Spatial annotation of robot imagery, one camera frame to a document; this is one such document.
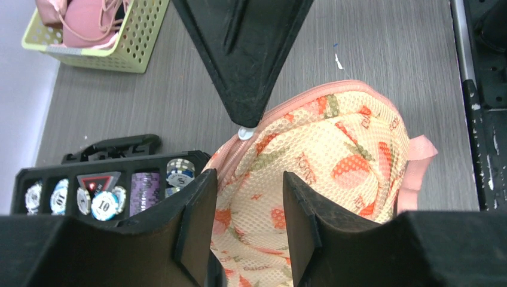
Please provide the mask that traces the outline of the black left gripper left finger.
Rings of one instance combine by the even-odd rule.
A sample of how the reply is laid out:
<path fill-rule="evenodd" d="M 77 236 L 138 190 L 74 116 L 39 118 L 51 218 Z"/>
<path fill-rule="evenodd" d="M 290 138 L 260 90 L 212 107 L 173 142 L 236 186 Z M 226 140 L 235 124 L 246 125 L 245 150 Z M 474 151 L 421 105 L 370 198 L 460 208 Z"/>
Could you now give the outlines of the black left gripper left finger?
<path fill-rule="evenodd" d="M 1 218 L 2 286 L 217 286 L 210 241 L 218 179 L 199 175 L 117 223 L 72 216 Z"/>

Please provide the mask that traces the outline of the floral mesh laundry bag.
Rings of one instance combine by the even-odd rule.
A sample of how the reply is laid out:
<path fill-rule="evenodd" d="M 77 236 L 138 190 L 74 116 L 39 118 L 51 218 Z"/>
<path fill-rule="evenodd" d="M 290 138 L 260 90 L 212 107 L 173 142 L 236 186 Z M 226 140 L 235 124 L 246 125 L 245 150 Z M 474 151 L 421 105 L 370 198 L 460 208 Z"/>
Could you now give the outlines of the floral mesh laundry bag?
<path fill-rule="evenodd" d="M 437 150 L 410 138 L 395 105 L 358 80 L 312 88 L 235 135 L 206 164 L 218 177 L 210 248 L 228 286 L 289 286 L 283 173 L 379 224 L 417 209 Z"/>

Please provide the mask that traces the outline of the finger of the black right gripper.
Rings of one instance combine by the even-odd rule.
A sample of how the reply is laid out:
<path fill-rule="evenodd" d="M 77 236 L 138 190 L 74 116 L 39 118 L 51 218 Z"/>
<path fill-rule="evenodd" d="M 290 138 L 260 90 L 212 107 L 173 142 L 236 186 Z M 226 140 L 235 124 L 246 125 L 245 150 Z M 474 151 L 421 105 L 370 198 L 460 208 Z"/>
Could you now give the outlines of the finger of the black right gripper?
<path fill-rule="evenodd" d="M 311 0 L 174 1 L 232 122 L 256 127 Z"/>

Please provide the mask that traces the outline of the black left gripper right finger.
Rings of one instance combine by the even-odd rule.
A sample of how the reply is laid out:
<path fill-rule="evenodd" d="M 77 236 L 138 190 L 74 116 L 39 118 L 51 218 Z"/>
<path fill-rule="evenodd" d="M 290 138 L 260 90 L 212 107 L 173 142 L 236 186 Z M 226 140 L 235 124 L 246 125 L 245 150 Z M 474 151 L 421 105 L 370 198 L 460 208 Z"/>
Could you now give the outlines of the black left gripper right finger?
<path fill-rule="evenodd" d="M 283 175 L 295 286 L 505 286 L 506 214 L 404 212 L 378 224 Z"/>

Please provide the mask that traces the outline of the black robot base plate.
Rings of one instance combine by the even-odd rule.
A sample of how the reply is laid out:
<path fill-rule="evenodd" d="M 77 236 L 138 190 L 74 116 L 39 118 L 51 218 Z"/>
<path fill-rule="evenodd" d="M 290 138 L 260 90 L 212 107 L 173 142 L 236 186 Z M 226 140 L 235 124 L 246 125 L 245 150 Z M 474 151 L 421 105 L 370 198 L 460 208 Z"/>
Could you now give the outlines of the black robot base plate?
<path fill-rule="evenodd" d="M 506 1 L 465 1 L 473 80 L 462 83 L 479 209 L 506 212 Z"/>

